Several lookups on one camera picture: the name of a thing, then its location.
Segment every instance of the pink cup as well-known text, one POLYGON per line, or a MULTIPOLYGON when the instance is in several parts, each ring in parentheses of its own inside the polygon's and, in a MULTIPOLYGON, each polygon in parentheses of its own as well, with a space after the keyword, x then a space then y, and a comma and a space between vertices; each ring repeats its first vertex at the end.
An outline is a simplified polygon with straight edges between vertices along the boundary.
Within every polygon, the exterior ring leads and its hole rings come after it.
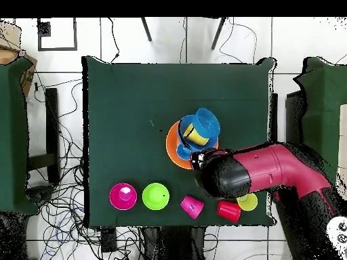
POLYGON ((190 217, 196 219, 200 212, 203 210, 205 204, 201 201, 196 200, 191 196, 185 196, 181 202, 181 207, 190 217))
POLYGON ((116 209, 126 211, 135 205, 138 194, 131 185, 118 183, 111 189, 109 198, 116 209))

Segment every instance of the lime green cup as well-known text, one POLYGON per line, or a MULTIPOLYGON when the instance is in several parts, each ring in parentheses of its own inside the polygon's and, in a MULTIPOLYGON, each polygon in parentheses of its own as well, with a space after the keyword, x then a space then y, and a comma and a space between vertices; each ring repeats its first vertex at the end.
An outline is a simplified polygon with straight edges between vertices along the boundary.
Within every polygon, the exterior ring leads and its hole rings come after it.
POLYGON ((151 183, 142 193, 144 205, 152 211, 158 211, 166 207, 169 198, 169 191, 161 183, 151 183))
POLYGON ((252 211, 258 205, 258 199, 255 194, 246 194, 237 198, 237 203, 243 211, 252 211))

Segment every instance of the orange plate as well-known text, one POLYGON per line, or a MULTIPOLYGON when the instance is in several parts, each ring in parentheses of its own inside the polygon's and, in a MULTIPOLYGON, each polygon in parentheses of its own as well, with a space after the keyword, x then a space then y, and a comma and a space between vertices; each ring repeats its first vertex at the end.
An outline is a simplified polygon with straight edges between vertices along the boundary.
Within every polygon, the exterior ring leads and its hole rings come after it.
POLYGON ((189 160, 182 160, 178 155, 177 155, 177 147, 180 144, 180 140, 178 139, 178 123, 176 122, 171 129, 169 130, 169 133, 167 134, 166 137, 166 151, 167 154, 169 155, 170 159, 177 164, 177 166, 182 167, 183 169, 192 169, 190 166, 190 161, 189 160))

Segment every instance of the floor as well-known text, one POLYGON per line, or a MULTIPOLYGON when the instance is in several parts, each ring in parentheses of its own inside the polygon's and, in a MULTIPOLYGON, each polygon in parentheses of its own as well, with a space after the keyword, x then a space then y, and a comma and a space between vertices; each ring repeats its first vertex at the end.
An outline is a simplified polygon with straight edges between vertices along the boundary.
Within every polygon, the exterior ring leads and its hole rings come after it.
MULTIPOLYGON (((112 36, 111 21, 107 18, 77 18, 76 51, 38 51, 37 19, 6 20, 14 21, 22 29, 21 48, 38 60, 37 73, 33 81, 39 85, 42 82, 46 87, 68 82, 55 86, 58 88, 59 113, 64 114, 73 110, 75 107, 73 97, 75 97, 76 112, 62 117, 61 122, 70 131, 76 145, 82 147, 83 98, 82 86, 79 84, 82 71, 81 56, 95 56, 105 62, 114 58, 117 48, 112 36)), ((51 22, 52 32, 51 37, 42 39, 42 47, 73 47, 72 18, 41 19, 42 22, 45 20, 51 22)), ((181 59, 182 63, 185 63, 186 48, 182 41, 185 38, 186 23, 183 17, 147 18, 152 42, 147 40, 140 18, 114 18, 113 21, 114 35, 120 50, 119 57, 114 62, 179 63, 181 59)), ((277 61, 274 71, 274 91, 279 95, 278 134, 279 140, 285 141, 285 96, 299 89, 293 77, 301 73, 303 59, 307 56, 321 56, 335 64, 347 53, 347 21, 343 18, 231 17, 230 21, 225 22, 217 46, 212 51, 211 44, 218 24, 219 20, 188 18, 188 63, 236 63, 238 58, 242 62, 251 64, 262 58, 274 57, 277 61), (245 26, 253 29, 256 37, 245 26), (225 56, 220 52, 220 47, 227 38, 229 40, 223 46, 222 52, 236 58, 225 56)), ((347 64, 347 57, 340 60, 339 64, 347 64)), ((45 105, 35 99, 34 90, 32 86, 28 97, 30 155, 45 152, 45 105)), ((35 96, 38 100, 44 100, 41 88, 35 96)), ((60 148, 61 154, 64 154, 63 142, 60 148)), ((79 156, 81 151, 72 147, 67 162, 68 167, 78 164, 79 156)), ((45 169, 40 172, 47 177, 45 169)), ((30 185, 45 184, 37 171, 30 172, 30 175, 30 185)), ((64 183, 71 182, 74 182, 72 175, 64 179, 64 183)), ((68 193, 75 195, 77 192, 69 190, 68 193)), ((83 200, 82 193, 77 197, 83 200)), ((41 215, 31 217, 29 221, 27 242, 30 257, 41 260, 98 260, 86 242, 84 244, 82 242, 77 248, 77 244, 69 238, 65 238, 66 243, 62 245, 60 251, 57 251, 55 248, 62 241, 64 234, 52 231, 45 221, 56 222, 56 225, 64 222, 68 227, 71 219, 67 213, 55 217, 49 216, 49 213, 55 213, 54 207, 51 207, 50 211, 43 210, 41 215), (46 247, 45 240, 48 240, 49 248, 46 247)), ((272 206, 272 215, 277 218, 274 206, 272 206)), ((118 229, 119 246, 125 244, 129 237, 129 232, 127 235, 121 235, 126 231, 129 231, 127 227, 118 229)), ((291 260, 279 222, 272 227, 208 227, 206 233, 218 237, 218 247, 214 248, 215 237, 206 235, 206 260, 291 260)), ((134 240, 137 239, 135 234, 130 235, 134 240)), ((131 250, 129 258, 137 259, 138 251, 134 245, 127 248, 131 250)), ((98 246, 92 246, 92 249, 97 252, 98 246)))

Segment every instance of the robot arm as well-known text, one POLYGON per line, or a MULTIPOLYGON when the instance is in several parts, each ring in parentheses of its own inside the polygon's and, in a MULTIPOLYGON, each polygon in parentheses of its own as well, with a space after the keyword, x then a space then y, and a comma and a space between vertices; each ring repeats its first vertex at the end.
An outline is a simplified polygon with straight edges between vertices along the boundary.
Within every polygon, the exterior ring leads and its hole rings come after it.
MULTIPOLYGON (((302 147, 278 143, 238 151, 208 150, 193 153, 190 158, 192 169, 199 171, 198 186, 213 198, 236 198, 278 187, 282 218, 288 227, 285 234, 293 257, 340 260, 344 259, 340 252, 344 245, 336 247, 327 230, 334 229, 329 225, 335 222, 333 219, 346 219, 347 202, 327 180, 320 161, 313 151, 308 153, 302 147), (289 189, 296 191, 290 203, 282 200, 289 189)), ((347 232, 341 230, 341 235, 347 238, 347 232)))

